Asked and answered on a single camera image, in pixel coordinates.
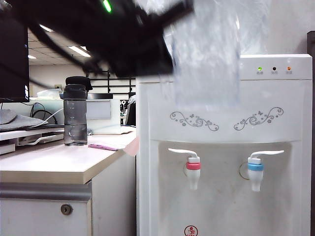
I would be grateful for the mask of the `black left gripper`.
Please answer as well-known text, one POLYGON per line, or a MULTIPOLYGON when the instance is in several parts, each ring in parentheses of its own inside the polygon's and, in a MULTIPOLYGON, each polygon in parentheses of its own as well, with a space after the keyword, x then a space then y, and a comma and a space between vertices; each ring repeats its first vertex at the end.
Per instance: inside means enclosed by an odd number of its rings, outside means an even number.
POLYGON ((58 4, 62 34, 84 44, 118 76, 172 73, 163 27, 194 11, 192 0, 179 0, 160 14, 148 13, 132 0, 60 0, 58 4))

